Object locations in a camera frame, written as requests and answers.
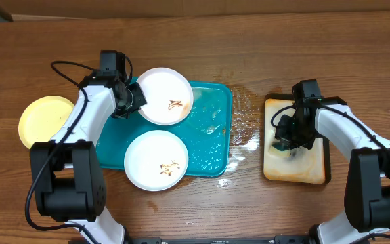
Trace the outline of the green yellow sponge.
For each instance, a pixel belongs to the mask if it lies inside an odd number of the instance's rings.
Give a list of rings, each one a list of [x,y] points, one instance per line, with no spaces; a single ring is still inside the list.
[[[273,142],[269,148],[269,153],[276,157],[288,158],[290,156],[290,148],[282,142]]]

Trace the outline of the yellow-green plate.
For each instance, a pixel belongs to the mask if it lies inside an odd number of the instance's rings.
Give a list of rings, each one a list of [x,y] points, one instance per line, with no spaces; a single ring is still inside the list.
[[[48,142],[64,125],[74,104],[61,96],[45,96],[35,100],[22,113],[18,135],[25,147],[35,142]]]

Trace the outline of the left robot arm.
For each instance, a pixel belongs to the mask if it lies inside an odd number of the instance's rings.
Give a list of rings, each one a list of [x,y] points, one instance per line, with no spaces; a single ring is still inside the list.
[[[25,214],[36,203],[42,216],[53,218],[54,229],[75,228],[89,243],[124,243],[125,229],[106,209],[106,183],[95,146],[109,117],[125,118],[146,103],[139,85],[124,68],[93,70],[78,83],[79,97],[62,128],[48,142],[30,149],[33,183]]]

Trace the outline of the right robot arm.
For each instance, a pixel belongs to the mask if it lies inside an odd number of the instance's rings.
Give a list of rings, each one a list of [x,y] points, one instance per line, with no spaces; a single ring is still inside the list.
[[[310,149],[316,138],[331,141],[349,160],[344,210],[309,231],[313,243],[364,243],[390,239],[390,140],[364,125],[338,97],[303,98],[274,113],[278,148]]]

